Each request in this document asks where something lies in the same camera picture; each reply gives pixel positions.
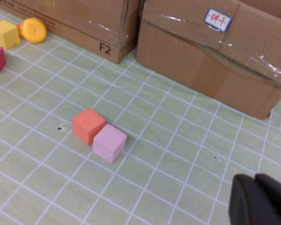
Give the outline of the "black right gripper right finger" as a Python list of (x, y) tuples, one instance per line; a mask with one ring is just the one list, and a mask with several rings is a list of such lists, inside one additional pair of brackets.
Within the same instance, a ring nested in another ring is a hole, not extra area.
[(277, 214), (281, 217), (281, 183), (263, 173), (256, 174), (255, 181), (264, 190)]

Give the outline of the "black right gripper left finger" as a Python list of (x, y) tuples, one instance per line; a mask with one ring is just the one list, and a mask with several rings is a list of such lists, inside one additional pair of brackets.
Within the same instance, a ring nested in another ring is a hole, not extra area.
[(281, 225), (281, 217), (255, 177), (245, 174), (233, 178), (229, 218), (232, 225)]

